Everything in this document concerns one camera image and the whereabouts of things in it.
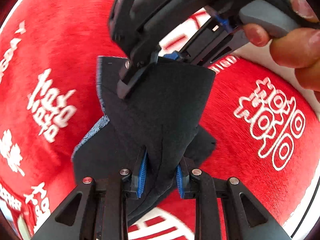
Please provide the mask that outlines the person's right hand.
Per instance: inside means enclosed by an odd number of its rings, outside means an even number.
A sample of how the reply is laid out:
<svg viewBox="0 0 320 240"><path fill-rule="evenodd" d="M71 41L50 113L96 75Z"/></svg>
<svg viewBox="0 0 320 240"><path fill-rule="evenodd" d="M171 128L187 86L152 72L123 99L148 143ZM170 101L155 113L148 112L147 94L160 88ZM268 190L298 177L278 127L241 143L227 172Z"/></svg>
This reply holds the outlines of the person's right hand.
<svg viewBox="0 0 320 240"><path fill-rule="evenodd" d="M270 34L257 24L247 24L244 32L257 47L271 42L272 59L280 66L293 68L298 83L319 95L319 30L299 28L282 38L272 39Z"/></svg>

